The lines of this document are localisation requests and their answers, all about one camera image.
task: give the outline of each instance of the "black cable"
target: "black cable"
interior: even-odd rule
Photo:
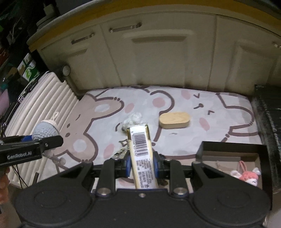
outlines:
[[[20,184],[21,184],[21,180],[22,180],[23,183],[26,185],[26,187],[28,187],[28,185],[25,183],[25,181],[22,179],[22,177],[21,177],[20,174],[19,174],[19,168],[17,167],[17,170],[18,170],[18,171],[16,171],[16,169],[15,169],[14,166],[12,166],[12,168],[13,168],[14,171],[17,173],[17,175],[18,175],[18,177],[19,177],[19,182],[20,182]]]
[[[15,169],[15,167],[14,167],[14,166],[12,166],[12,168],[13,168],[13,170],[15,171],[15,173],[17,173],[17,174],[18,174],[18,177],[19,177],[19,183],[21,184],[21,179],[20,179],[20,175],[19,175],[19,173],[16,171],[16,169]]]
[[[23,181],[23,183],[25,184],[25,186],[28,187],[27,184],[26,184],[26,183],[24,182],[24,180],[22,179],[22,177],[20,176],[20,174],[19,174],[19,177],[20,177],[20,179]]]

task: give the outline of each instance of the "cabinet handle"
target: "cabinet handle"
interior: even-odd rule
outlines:
[[[124,30],[139,28],[139,27],[141,27],[141,26],[142,26],[142,23],[139,22],[139,23],[137,23],[137,24],[130,25],[130,26],[125,26],[125,27],[121,27],[121,28],[116,28],[116,29],[110,28],[110,29],[109,29],[109,32],[110,32],[110,33],[120,32],[120,31],[124,31]]]
[[[80,39],[72,40],[72,41],[71,41],[71,44],[73,45],[73,44],[79,43],[79,42],[81,42],[81,41],[83,41],[83,40],[87,40],[87,39],[93,37],[94,35],[95,35],[95,33],[91,33],[90,35],[85,36],[85,37],[82,37],[82,38],[80,38]]]
[[[272,44],[274,45],[274,47],[279,48],[281,50],[281,46],[278,45],[277,43],[275,43],[274,41],[272,42]]]

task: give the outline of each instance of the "cream wooden cabinet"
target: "cream wooden cabinet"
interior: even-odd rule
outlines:
[[[78,90],[121,86],[100,25],[68,35],[40,54],[50,70],[69,64]]]
[[[101,27],[122,85],[207,89],[215,15],[139,14]]]
[[[251,94],[254,84],[281,86],[280,45],[281,38],[269,31],[218,16],[208,89]]]

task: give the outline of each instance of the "crochet toy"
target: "crochet toy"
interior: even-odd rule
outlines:
[[[239,165],[243,173],[240,174],[237,170],[232,170],[230,172],[230,175],[251,185],[257,186],[259,175],[261,175],[260,170],[256,167],[253,169],[253,171],[247,171],[247,167],[245,165],[245,162],[243,161],[239,161]]]
[[[59,112],[54,112],[50,120],[42,120],[39,124],[37,124],[32,134],[32,140],[60,135],[58,125],[55,122],[58,114]],[[66,163],[64,158],[55,157],[52,150],[44,151],[43,156],[51,159],[55,164],[60,163],[61,165],[65,165]]]

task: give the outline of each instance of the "gray crochet ball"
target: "gray crochet ball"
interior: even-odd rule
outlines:
[[[32,140],[59,135],[57,129],[47,122],[40,122],[33,131]]]

